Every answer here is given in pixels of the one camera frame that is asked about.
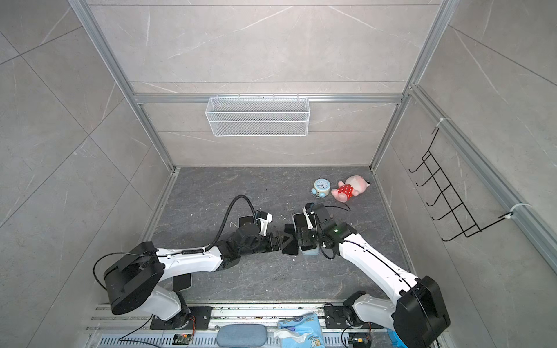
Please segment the light blue phone case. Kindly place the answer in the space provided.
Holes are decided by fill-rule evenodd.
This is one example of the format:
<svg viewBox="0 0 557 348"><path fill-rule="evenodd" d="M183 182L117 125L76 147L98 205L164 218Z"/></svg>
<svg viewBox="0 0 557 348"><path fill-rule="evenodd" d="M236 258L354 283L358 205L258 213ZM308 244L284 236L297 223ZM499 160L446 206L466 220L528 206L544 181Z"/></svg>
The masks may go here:
<svg viewBox="0 0 557 348"><path fill-rule="evenodd" d="M300 247L300 252L302 252L302 254L306 255L306 256L316 256L316 255L319 255L320 249L317 245L301 246Z"/></svg>

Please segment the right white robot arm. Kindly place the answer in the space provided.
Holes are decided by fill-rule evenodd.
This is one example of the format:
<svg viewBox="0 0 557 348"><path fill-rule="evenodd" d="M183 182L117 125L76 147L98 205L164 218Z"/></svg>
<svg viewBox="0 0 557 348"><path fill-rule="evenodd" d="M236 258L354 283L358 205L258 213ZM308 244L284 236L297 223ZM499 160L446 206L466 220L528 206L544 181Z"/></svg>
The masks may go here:
<svg viewBox="0 0 557 348"><path fill-rule="evenodd" d="M387 295L386 300L357 291L343 303L348 323L377 324L394 331L407 347L430 347L450 326L442 292L429 276L419 278L375 250L347 223L338 223L324 204L308 203L293 215L301 249L330 249L351 262Z"/></svg>

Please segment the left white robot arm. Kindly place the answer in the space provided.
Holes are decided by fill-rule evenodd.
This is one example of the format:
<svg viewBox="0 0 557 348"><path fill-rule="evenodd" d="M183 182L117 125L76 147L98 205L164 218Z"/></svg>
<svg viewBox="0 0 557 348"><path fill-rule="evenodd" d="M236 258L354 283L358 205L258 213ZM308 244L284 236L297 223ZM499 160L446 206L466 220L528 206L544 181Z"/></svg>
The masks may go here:
<svg viewBox="0 0 557 348"><path fill-rule="evenodd" d="M188 276L232 268L244 255L281 251L292 240L288 233L262 234L258 224L245 223L229 239L211 248L164 249L142 242L104 272L112 314L140 310L180 328L191 316L181 294Z"/></svg>

